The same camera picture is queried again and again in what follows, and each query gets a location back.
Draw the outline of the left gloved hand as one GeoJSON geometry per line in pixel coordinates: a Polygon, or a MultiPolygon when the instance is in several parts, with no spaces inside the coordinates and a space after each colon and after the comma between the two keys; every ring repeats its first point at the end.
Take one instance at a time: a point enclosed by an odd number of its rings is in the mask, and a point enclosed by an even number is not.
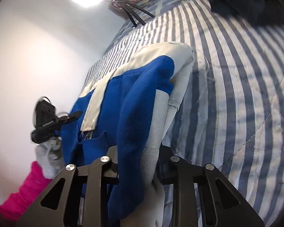
{"type": "Polygon", "coordinates": [[[53,179],[65,167],[59,137],[51,137],[48,141],[37,145],[35,154],[46,179],[53,179]]]}

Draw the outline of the pink sleeve forearm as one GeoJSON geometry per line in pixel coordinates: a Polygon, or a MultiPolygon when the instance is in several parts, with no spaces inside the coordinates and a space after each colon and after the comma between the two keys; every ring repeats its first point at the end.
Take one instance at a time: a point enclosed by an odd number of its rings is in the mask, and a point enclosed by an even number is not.
{"type": "Polygon", "coordinates": [[[12,193],[0,205],[0,217],[4,220],[17,222],[51,181],[51,179],[44,177],[39,163],[33,161],[31,171],[18,189],[18,192],[12,193]]]}

